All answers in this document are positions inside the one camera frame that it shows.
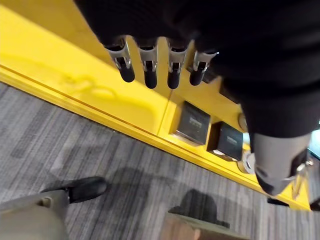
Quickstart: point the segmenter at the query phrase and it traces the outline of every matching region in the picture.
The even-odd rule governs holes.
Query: black shoe
[[[64,190],[69,195],[69,203],[81,203],[90,199],[95,199],[107,191],[108,183],[101,176],[91,176],[73,180],[63,186],[46,188],[42,193]]]

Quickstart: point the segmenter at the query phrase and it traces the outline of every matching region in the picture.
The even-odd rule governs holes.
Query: black fabric
[[[319,0],[76,0],[104,46],[122,35],[195,41],[252,133],[290,138],[320,119]]]
[[[75,0],[99,41],[108,46],[122,35],[138,39],[165,36],[182,39],[163,20],[164,1],[155,0]]]

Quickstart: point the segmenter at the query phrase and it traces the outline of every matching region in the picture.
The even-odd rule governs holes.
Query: yellow surface
[[[32,2],[41,2],[42,7],[46,7],[44,1]],[[32,9],[33,14],[47,13],[41,13],[30,5],[26,8],[28,11]],[[67,22],[76,15],[76,11],[70,12]],[[136,80],[125,83],[113,63],[108,62],[108,57],[102,61],[92,52],[76,46],[74,41],[67,41],[65,37],[53,34],[4,6],[1,6],[0,16],[1,81],[262,192],[256,177],[241,173],[235,162],[227,162],[208,153],[206,146],[192,146],[171,135],[184,100],[210,114],[211,122],[223,120],[237,129],[237,115],[241,109],[218,94],[219,81],[191,87],[189,73],[185,70],[181,85],[170,91],[166,83],[168,51],[164,40],[159,43],[160,83],[156,90],[150,90],[141,84],[142,67],[131,39],[129,45]],[[41,21],[46,19],[43,15],[39,18]],[[69,32],[73,36],[70,38],[78,39],[81,34],[73,31]],[[95,39],[91,32],[85,32],[90,34],[88,39]],[[102,56],[105,52],[102,48],[99,54]],[[277,199],[292,208],[309,210],[306,187],[306,184],[302,186],[296,200],[292,200],[291,186]]]

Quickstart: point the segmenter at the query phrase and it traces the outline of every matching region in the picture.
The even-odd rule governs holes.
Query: gray fabric
[[[320,214],[267,197],[0,83],[0,202],[104,176],[107,194],[72,204],[71,240],[156,240],[167,211],[253,240],[318,240]]]

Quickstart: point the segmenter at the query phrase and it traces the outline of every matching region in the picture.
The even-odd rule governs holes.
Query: gray carpet
[[[108,180],[106,195],[69,207],[71,240],[157,240],[167,211],[253,240],[320,239],[319,213],[270,205],[258,192],[2,83],[0,166],[0,202],[66,180]]]

